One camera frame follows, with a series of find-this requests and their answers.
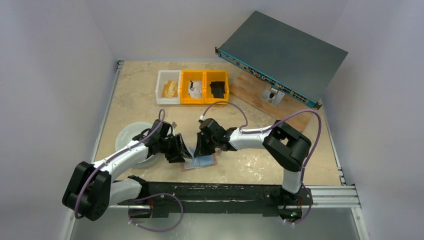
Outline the silver white card with portrait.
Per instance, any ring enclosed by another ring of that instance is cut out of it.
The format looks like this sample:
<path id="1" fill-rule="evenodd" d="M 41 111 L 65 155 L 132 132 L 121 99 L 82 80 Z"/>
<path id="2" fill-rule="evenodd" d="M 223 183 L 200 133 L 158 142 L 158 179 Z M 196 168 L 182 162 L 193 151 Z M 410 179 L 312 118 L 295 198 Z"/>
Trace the silver white card with portrait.
<path id="1" fill-rule="evenodd" d="M 200 80 L 189 81 L 187 92 L 192 99 L 201 99 L 202 93 L 203 93 L 202 81 Z"/>

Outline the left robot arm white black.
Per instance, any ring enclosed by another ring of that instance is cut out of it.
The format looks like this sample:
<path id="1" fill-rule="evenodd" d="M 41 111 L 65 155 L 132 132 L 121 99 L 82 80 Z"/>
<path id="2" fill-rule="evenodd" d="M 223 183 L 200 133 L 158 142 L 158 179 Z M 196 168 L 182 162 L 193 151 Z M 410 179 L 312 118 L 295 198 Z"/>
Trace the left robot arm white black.
<path id="1" fill-rule="evenodd" d="M 182 135 L 173 133 L 172 125 L 160 119 L 111 156 L 94 163 L 80 162 L 71 175 L 62 204 L 72 209 L 77 218 L 95 221 L 111 205 L 127 200 L 138 205 L 146 203 L 149 191 L 145 180 L 139 177 L 117 180 L 117 177 L 157 155 L 164 155 L 169 163 L 183 163 L 192 158 Z"/>

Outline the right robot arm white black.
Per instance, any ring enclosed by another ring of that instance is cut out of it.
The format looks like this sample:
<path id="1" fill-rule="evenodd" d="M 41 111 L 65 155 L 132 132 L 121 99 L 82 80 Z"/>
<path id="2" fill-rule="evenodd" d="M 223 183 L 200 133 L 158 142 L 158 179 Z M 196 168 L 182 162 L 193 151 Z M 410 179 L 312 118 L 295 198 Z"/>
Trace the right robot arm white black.
<path id="1" fill-rule="evenodd" d="M 300 198 L 302 169 L 312 146 L 311 141 L 286 122 L 276 121 L 271 129 L 256 128 L 243 132 L 238 127 L 223 128 L 213 118 L 199 121 L 194 158 L 243 149 L 265 149 L 283 168 L 280 196 L 288 204 Z"/>

